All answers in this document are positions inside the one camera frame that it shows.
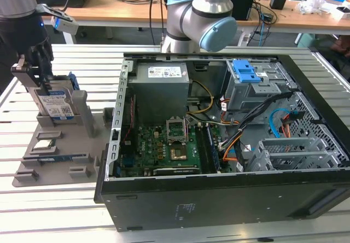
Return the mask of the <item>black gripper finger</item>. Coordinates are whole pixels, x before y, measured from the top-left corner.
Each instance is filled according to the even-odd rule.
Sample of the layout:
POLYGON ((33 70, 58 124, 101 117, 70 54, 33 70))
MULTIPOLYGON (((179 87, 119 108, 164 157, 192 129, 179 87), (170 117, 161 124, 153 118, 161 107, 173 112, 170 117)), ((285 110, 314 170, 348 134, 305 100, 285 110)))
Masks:
POLYGON ((17 64, 12 65, 11 73, 27 90, 38 87, 38 79, 35 77, 34 69, 26 60, 25 55, 21 55, 17 64))
POLYGON ((39 44, 32 48, 32 65, 38 67, 40 87, 48 94, 48 77, 53 75, 51 62, 54 59, 51 44, 39 44))

